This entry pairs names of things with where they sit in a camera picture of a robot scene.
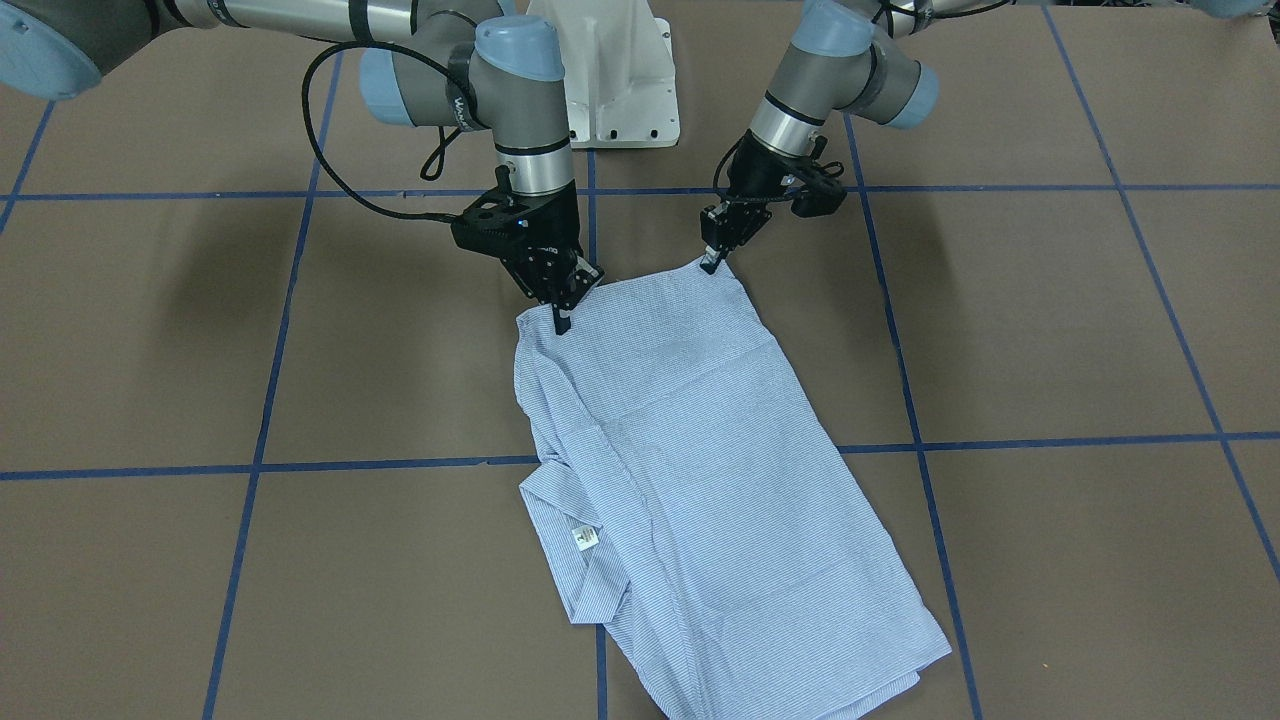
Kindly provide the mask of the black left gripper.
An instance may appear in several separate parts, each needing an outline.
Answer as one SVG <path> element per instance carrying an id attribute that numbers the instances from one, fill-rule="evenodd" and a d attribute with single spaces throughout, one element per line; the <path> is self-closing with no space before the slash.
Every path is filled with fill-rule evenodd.
<path id="1" fill-rule="evenodd" d="M 714 275 L 724 256 L 742 247 L 773 217 L 771 208 L 787 204 L 799 218 L 835 214 L 847 196 L 841 161 L 822 163 L 828 138 L 817 135 L 797 156 L 776 151 L 745 132 L 716 167 L 712 188 L 717 202 L 700 211 L 701 241 L 707 246 L 700 269 Z"/>

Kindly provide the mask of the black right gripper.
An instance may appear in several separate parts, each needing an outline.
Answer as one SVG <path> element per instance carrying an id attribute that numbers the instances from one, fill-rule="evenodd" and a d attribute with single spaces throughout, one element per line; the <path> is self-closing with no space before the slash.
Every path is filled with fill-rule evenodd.
<path id="1" fill-rule="evenodd" d="M 581 245 L 573 181 L 539 196 L 489 190 L 451 222 L 451 233 L 460 249 L 499 260 L 526 297 L 552 305 L 556 336 L 571 331 L 571 310 L 603 278 Z"/>

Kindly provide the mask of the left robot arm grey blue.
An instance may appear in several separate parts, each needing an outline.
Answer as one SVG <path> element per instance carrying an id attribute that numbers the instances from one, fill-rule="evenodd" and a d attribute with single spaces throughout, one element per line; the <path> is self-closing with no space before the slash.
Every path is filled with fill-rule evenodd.
<path id="1" fill-rule="evenodd" d="M 909 129 L 934 109 L 936 73 L 899 51 L 896 13 L 891 1 L 805 3 L 748 131 L 716 169 L 730 183 L 714 183 L 717 200 L 701 210 L 707 251 L 700 266 L 707 274 L 714 274 L 771 219 L 777 202 L 788 202 L 796 217 L 827 217 L 852 192 L 867 233 L 876 234 L 873 187 L 863 174 L 846 186 L 841 163 L 820 161 L 827 145 L 820 127 L 838 113 Z"/>

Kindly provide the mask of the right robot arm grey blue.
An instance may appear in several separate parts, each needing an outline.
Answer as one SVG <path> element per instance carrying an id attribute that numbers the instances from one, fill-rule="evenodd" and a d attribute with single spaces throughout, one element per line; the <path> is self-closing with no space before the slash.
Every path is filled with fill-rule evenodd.
<path id="1" fill-rule="evenodd" d="M 549 20 L 511 1 L 5 1 L 3 83 L 69 100 L 186 29 L 246 29 L 310 44 L 300 105 L 308 146 L 332 183 L 378 215 L 447 225 L 458 247 L 494 258 L 521 293 L 548 307 L 556 333 L 570 331 L 602 270 L 580 241 L 566 70 Z M 372 117 L 436 131 L 424 181 L 436 181 L 449 146 L 474 133 L 493 143 L 494 186 L 458 211 L 406 211 L 343 179 L 323 150 L 312 83 L 326 63 L 348 55 L 358 58 Z"/>

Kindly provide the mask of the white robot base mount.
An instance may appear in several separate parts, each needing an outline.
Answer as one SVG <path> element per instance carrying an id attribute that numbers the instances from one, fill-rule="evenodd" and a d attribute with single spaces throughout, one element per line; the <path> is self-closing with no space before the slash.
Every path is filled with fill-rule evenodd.
<path id="1" fill-rule="evenodd" d="M 648 1 L 530 1 L 557 29 L 572 149 L 669 149 L 681 137 L 669 22 Z"/>

